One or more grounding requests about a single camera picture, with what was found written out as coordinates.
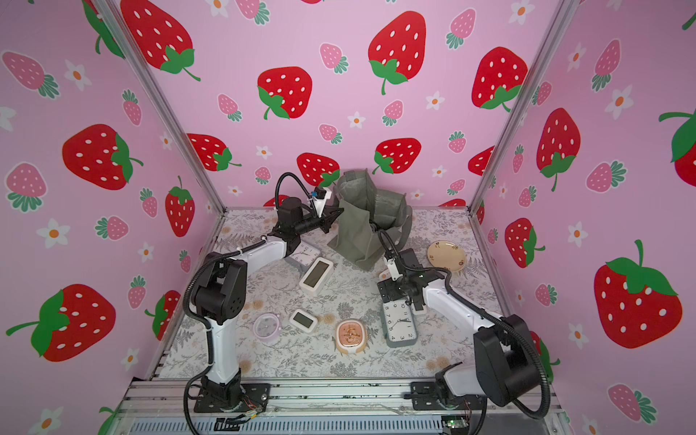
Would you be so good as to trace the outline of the grey-green canvas tote bag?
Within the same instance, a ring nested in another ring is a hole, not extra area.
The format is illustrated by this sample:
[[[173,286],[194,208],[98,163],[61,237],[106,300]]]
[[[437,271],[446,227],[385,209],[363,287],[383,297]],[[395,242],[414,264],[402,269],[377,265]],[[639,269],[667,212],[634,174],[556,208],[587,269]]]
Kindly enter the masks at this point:
[[[403,194],[377,188],[367,170],[351,170],[336,183],[339,207],[338,233],[328,243],[360,270],[370,271],[385,249],[379,239],[384,230],[402,250],[411,234],[413,209]]]

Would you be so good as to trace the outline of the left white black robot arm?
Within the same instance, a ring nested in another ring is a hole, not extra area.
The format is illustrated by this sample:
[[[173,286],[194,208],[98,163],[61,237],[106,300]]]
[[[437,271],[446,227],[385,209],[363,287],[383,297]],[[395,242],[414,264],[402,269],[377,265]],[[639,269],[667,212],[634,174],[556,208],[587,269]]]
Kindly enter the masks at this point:
[[[208,362],[202,378],[206,384],[227,386],[237,382],[237,317],[246,304],[248,276],[291,256],[301,236],[316,229],[328,232],[343,213],[339,201],[314,192],[310,204],[286,199],[277,207],[277,224],[256,243],[226,254],[212,253],[194,274],[181,300],[186,316],[203,324]]]

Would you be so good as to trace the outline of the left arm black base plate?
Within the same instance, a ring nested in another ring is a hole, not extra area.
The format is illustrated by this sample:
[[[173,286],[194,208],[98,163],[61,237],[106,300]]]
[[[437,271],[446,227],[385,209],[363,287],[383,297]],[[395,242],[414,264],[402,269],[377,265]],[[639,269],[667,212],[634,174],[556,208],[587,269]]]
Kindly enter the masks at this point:
[[[204,384],[194,405],[195,413],[247,413],[266,411],[271,384]]]

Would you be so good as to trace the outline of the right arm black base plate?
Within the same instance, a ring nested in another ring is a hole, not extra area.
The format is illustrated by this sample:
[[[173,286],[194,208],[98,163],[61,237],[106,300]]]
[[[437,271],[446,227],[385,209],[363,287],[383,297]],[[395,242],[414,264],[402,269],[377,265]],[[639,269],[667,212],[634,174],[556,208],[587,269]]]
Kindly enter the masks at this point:
[[[404,399],[415,411],[481,411],[486,398],[476,394],[457,396],[450,393],[442,382],[412,382]]]

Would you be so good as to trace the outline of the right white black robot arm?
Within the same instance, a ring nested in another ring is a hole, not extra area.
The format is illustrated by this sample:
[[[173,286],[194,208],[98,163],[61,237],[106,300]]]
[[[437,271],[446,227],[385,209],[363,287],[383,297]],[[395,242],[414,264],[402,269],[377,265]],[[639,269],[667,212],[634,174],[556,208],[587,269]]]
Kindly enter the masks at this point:
[[[532,419],[545,417],[551,404],[550,382],[525,321],[489,313],[460,295],[446,268],[425,268],[412,250],[384,255],[390,276],[378,284],[386,303],[427,307],[472,336],[474,363],[452,364],[435,375],[430,393],[444,408],[456,408],[474,396],[496,406],[514,404]]]

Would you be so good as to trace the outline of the white timer orange button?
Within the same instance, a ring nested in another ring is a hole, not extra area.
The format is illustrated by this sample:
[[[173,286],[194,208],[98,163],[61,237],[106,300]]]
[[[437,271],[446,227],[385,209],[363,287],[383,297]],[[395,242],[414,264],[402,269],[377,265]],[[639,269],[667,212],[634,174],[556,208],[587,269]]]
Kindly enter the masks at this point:
[[[382,273],[380,273],[380,275],[379,275],[379,278],[380,278],[381,281],[384,281],[384,280],[387,280],[387,279],[393,280],[393,276],[392,276],[392,274],[391,274],[391,272],[390,272],[389,269],[386,269],[386,270],[382,271]]]

